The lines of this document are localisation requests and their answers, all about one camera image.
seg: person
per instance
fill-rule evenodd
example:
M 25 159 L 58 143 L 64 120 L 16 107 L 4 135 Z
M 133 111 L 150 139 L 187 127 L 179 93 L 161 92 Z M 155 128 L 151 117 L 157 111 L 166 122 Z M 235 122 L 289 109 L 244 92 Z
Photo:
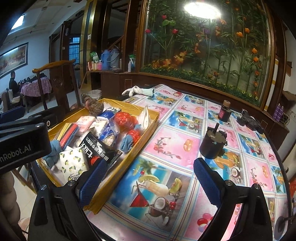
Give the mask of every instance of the person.
M 9 89 L 12 90 L 13 97 L 19 96 L 19 86 L 15 81 L 15 72 L 10 73 Z

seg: yellow cardboard tray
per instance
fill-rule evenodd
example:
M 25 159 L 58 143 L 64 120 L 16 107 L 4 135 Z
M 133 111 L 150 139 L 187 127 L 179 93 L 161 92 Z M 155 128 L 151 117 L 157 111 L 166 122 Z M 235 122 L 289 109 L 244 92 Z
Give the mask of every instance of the yellow cardboard tray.
M 139 116 L 143 107 L 136 106 L 133 104 L 117 101 L 117 100 L 111 100 L 111 99 L 101 99 L 99 102 L 105 102 L 110 104 L 113 107 L 120 108 L 121 111 L 128 112 L 131 115 Z M 133 146 L 131 151 L 125 156 L 125 158 L 122 160 L 122 162 L 114 168 L 114 170 L 108 175 L 108 179 L 106 182 L 103 183 L 103 185 L 100 185 L 100 188 L 97 190 L 95 195 L 93 196 L 90 204 L 88 206 L 84 207 L 84 210 L 90 210 L 94 214 L 97 214 L 100 209 L 103 207 L 104 203 L 109 199 L 110 195 L 112 194 L 113 190 L 115 189 L 117 183 L 123 176 L 123 174 L 126 172 L 130 164 L 134 161 L 140 150 L 144 147 L 146 142 L 149 140 L 149 138 L 152 136 L 153 132 L 156 130 L 157 127 L 157 121 L 159 118 L 159 113 L 153 110 L 148 110 L 150 119 L 152 120 L 151 125 L 149 128 L 143 133 L 140 140 Z M 81 116 L 89 115 L 89 111 L 87 109 L 82 109 L 72 116 L 65 119 L 60 124 L 56 125 L 54 128 L 52 128 L 49 132 L 49 139 L 53 140 L 55 135 L 59 132 L 60 129 L 63 128 L 65 123 L 71 123 L 76 122 Z M 57 178 L 52 174 L 51 170 L 48 168 L 47 165 L 45 165 L 40 159 L 37 160 L 38 164 L 42 168 L 42 170 L 46 173 L 48 178 L 52 181 L 53 184 L 55 184 L 57 187 L 61 186 L 60 182 L 57 180 Z

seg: white bucket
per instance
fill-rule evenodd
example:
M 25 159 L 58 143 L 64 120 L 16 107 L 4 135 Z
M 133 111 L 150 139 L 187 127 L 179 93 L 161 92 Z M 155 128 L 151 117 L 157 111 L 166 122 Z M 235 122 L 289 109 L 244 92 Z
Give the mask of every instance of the white bucket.
M 87 92 L 87 95 L 89 95 L 91 98 L 100 100 L 102 98 L 102 91 L 101 90 L 92 90 Z

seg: ceiling light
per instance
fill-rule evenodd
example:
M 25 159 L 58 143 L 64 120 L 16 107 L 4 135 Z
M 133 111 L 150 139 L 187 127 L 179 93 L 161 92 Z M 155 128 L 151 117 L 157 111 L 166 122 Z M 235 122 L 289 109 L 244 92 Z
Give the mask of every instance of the ceiling light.
M 13 27 L 11 29 L 17 28 L 22 25 L 22 22 L 24 20 L 24 15 L 20 16 L 19 19 L 15 22 Z
M 219 19 L 221 18 L 220 11 L 204 2 L 191 2 L 185 5 L 185 11 L 198 18 Z

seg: black package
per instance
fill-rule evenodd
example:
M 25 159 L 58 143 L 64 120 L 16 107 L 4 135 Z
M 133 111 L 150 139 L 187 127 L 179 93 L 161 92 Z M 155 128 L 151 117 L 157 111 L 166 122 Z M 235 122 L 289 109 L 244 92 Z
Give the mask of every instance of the black package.
M 120 150 L 110 148 L 98 140 L 91 132 L 85 136 L 79 146 L 84 149 L 89 166 L 97 159 L 103 158 L 107 162 L 107 169 L 110 169 L 122 154 Z

